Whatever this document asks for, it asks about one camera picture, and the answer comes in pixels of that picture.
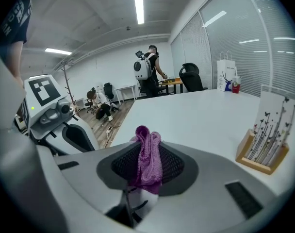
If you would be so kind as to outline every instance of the white robot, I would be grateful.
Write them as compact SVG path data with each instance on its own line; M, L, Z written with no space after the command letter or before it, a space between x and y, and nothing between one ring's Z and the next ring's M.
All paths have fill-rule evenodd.
M25 80L26 98L22 112L30 138L58 155L98 150L89 125L74 114L51 75Z

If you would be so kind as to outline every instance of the pink towel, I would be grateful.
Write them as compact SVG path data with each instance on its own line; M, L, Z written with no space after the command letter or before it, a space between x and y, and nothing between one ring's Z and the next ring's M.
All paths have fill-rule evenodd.
M158 148L161 140L161 136L157 132L150 134L146 126L139 126L136 129L136 136L131 141L140 141L141 150L138 158L137 177L130 185L153 194L159 193L163 178L162 162Z

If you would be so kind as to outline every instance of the wooden stand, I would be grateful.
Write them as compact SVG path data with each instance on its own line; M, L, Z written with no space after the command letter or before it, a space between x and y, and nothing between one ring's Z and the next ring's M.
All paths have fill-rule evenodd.
M64 66L64 69L61 69L61 70L64 72L64 78L66 79L66 87L65 87L65 89L68 90L67 93L70 95L70 98L72 100L72 104L73 104L75 113L78 115L78 117L81 117L80 114L79 114L79 110L77 109L76 104L75 104L76 100L73 99L74 95L72 95L71 91L70 91L70 87L69 87L69 83L68 83L69 79L66 77L66 65L65 65L65 63L63 63L63 66Z
M260 172L266 173L266 174L272 174L276 168L279 166L279 164L282 162L284 157L289 151L289 146L288 144L284 144L282 149L279 151L278 156L275 158L274 162L272 163L271 166L265 166L259 163L256 163L254 161L251 161L247 158L245 158L245 154L247 153L250 145L252 144L252 141L255 137L255 134L252 132L252 130L248 130L246 135L244 136L243 140L238 146L237 153L236 153L236 161L248 166L250 168L253 168L255 170L258 170Z

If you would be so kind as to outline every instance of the paper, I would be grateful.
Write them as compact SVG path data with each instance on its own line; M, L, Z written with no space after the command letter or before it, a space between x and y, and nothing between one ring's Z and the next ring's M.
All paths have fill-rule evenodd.
M245 158L271 166L286 143L294 117L294 99L262 91L258 115L253 126L255 138Z

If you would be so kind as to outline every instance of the mesh panel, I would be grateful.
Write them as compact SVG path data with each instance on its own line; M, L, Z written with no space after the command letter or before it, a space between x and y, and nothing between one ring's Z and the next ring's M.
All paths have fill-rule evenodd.
M127 181L135 179L137 176L140 149L141 145L138 145L112 161L111 169L114 173Z
M163 168L162 183L165 184L183 172L184 161L162 146L159 146L159 154L161 156Z
M112 162L112 170L128 182L136 178L140 149L141 145L138 145ZM160 145L159 153L163 167L162 183L164 184L183 172L184 161Z

